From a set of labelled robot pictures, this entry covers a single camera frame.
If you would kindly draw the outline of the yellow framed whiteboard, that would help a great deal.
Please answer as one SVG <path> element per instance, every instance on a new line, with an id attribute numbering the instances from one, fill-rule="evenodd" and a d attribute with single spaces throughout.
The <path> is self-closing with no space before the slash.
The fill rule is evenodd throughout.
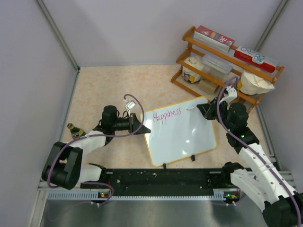
<path id="1" fill-rule="evenodd" d="M 217 147 L 214 124 L 198 109 L 208 103 L 205 96 L 152 109 L 140 115 L 144 126 L 151 130 L 145 141 L 153 166 L 169 164 L 211 151 Z"/>

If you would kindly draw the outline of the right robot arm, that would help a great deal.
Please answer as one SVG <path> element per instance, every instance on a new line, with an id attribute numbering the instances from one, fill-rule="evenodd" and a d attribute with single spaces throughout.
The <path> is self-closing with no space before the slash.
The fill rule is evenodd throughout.
<path id="1" fill-rule="evenodd" d="M 248 127 L 245 105 L 228 105 L 215 98 L 196 107 L 205 119 L 217 120 L 222 125 L 228 143 L 254 173 L 250 176 L 239 163 L 225 163 L 221 170 L 222 184 L 240 188 L 258 206 L 269 227 L 301 226 L 303 195 L 286 181 L 265 154 Z"/>

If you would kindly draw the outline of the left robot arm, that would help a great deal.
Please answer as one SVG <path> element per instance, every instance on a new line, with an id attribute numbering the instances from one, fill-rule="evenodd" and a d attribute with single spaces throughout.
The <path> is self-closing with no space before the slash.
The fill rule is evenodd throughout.
<path id="1" fill-rule="evenodd" d="M 42 179 L 50 188 L 73 189 L 76 184 L 91 181 L 96 187 L 107 183 L 107 175 L 96 164 L 82 165 L 83 156 L 108 145 L 113 138 L 151 133 L 135 113 L 120 117 L 113 105 L 104 107 L 97 126 L 88 134 L 68 143 L 53 144 L 42 171 Z"/>

